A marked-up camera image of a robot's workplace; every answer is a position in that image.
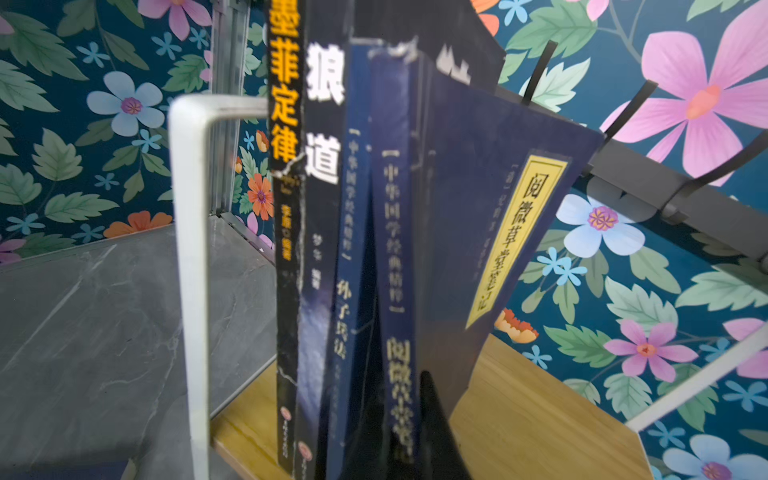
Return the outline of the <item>black book red spine text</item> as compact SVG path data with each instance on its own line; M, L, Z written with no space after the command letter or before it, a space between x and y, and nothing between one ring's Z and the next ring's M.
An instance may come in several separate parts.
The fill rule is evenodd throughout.
M339 241L346 48L354 23L351 1L310 1L306 5L297 479L322 479L326 472L326 367Z

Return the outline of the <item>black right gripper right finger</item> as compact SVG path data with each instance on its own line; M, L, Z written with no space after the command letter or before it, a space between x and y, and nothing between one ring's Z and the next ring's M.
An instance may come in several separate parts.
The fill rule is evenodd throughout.
M428 371L420 374L420 395L422 421L418 479L471 480Z

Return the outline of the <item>navy book Sunzi label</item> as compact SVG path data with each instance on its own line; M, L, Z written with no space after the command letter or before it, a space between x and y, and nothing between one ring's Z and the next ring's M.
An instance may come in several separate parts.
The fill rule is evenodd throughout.
M340 244L332 331L326 477L339 479L381 366L376 313L369 54L384 42L353 38L347 52Z

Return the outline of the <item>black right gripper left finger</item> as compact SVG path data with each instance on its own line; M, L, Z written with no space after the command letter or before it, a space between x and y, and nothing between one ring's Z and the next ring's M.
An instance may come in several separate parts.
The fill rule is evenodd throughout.
M383 408L368 408L354 438L340 479L385 479L387 477L389 436Z

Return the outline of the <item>navy book Yuewei label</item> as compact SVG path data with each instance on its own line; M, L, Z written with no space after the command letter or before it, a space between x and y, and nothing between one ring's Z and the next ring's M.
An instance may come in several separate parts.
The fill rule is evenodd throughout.
M421 374L451 412L604 135L458 82L416 50L382 48L369 65L385 422L410 463Z

